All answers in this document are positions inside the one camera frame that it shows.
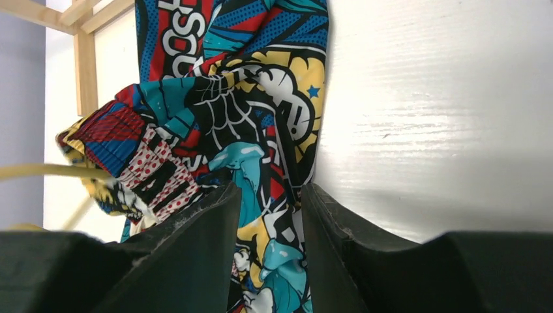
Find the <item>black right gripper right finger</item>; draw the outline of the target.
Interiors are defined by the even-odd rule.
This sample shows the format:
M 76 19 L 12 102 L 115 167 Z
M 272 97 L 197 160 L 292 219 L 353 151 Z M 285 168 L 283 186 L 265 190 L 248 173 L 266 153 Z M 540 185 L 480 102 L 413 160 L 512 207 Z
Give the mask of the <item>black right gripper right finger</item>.
M 315 312 L 551 312 L 552 234 L 450 231 L 419 244 L 320 186 L 301 191 Z

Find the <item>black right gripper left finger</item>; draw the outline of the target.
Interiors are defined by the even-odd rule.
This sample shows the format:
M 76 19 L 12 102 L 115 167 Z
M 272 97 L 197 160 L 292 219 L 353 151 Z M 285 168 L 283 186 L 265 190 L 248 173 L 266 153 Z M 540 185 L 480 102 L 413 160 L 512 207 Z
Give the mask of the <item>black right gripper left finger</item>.
M 227 183 L 124 243 L 1 232 L 2 312 L 224 312 L 241 190 Z

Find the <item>colourful comic print shorts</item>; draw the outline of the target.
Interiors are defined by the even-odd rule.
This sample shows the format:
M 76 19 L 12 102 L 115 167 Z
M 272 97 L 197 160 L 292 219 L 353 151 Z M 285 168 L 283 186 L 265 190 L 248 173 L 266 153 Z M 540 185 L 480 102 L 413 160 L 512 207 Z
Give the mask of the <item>colourful comic print shorts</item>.
M 129 241 L 242 192 L 228 312 L 312 312 L 301 187 L 325 92 L 325 1 L 136 1 L 140 82 L 57 135 Z

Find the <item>yellow hanger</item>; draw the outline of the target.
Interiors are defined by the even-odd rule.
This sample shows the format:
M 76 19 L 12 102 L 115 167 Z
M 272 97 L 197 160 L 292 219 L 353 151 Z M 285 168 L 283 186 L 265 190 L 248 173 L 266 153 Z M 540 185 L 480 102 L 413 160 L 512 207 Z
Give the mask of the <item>yellow hanger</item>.
M 29 176 L 56 175 L 64 177 L 78 177 L 87 179 L 109 179 L 112 176 L 97 168 L 86 168 L 60 164 L 20 164 L 1 167 L 1 181 Z M 70 218 L 63 224 L 63 231 L 72 231 L 93 205 L 93 198 L 88 196 L 75 209 Z

